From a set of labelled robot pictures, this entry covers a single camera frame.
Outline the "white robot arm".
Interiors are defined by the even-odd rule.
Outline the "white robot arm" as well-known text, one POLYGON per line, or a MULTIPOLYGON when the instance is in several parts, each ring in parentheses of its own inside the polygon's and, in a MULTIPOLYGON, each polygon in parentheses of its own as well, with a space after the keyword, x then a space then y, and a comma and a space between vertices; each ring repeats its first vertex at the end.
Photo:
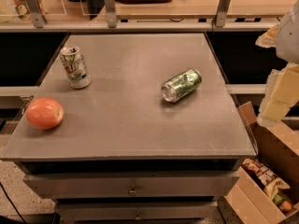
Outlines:
POLYGON ((261 48, 275 48, 276 55, 287 62, 281 71, 271 71, 259 108, 258 124, 271 127, 299 102, 299 1, 279 24, 260 35, 255 44, 261 48))

